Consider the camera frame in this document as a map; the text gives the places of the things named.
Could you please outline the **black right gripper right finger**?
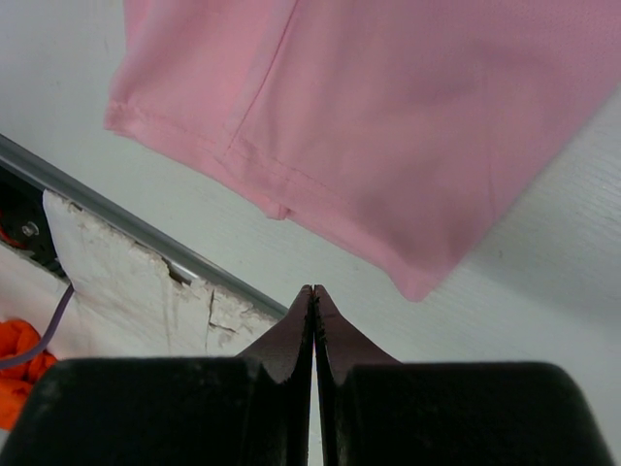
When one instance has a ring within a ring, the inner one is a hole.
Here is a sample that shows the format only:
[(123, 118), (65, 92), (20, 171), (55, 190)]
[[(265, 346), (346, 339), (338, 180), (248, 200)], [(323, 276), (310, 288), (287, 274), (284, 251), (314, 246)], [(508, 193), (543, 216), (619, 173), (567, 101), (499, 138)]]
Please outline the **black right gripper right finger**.
[(328, 465), (609, 465), (588, 403), (540, 362), (403, 363), (312, 293)]

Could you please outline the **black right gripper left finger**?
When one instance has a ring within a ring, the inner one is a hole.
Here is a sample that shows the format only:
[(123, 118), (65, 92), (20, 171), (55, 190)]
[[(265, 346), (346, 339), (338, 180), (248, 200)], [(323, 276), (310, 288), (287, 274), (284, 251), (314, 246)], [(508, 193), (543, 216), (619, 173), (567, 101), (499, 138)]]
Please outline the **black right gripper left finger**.
[(5, 465), (304, 465), (312, 291), (229, 357), (84, 358), (37, 382)]

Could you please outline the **pink t shirt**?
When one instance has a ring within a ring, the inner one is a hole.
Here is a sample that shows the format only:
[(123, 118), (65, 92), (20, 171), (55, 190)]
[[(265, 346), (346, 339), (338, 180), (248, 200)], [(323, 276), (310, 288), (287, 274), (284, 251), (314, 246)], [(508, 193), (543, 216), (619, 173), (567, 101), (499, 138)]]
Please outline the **pink t shirt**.
[(620, 83), (616, 1), (127, 1), (104, 124), (425, 298)]

